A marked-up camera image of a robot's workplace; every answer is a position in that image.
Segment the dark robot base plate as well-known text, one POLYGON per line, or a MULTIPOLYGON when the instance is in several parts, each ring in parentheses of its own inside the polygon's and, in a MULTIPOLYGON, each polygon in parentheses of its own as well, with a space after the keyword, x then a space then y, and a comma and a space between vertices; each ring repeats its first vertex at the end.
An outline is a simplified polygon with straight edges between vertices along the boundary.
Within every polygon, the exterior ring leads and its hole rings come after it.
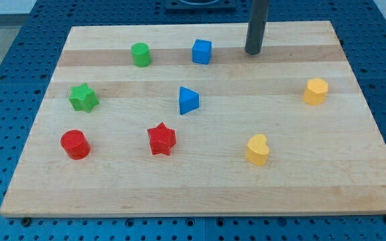
POLYGON ((164 0, 166 12, 235 10, 236 0, 164 0))

